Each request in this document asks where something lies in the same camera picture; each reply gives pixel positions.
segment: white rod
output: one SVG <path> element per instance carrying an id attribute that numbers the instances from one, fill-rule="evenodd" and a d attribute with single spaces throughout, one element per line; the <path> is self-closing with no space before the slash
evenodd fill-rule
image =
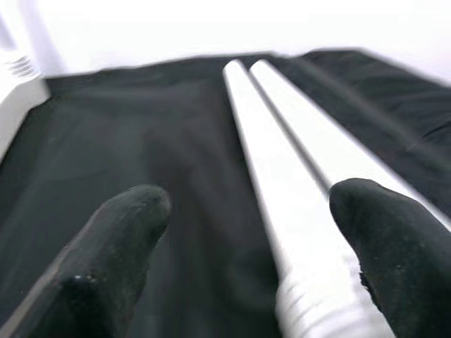
<path id="1" fill-rule="evenodd" d="M 250 72 L 331 184 L 353 177 L 373 180 L 422 203 L 451 230 L 450 219 L 444 213 L 337 124 L 270 63 L 258 61 Z"/>
<path id="2" fill-rule="evenodd" d="M 394 337 L 360 285 L 327 199 L 241 63 L 225 82 L 266 232 L 279 268 L 277 314 L 285 336 Z"/>

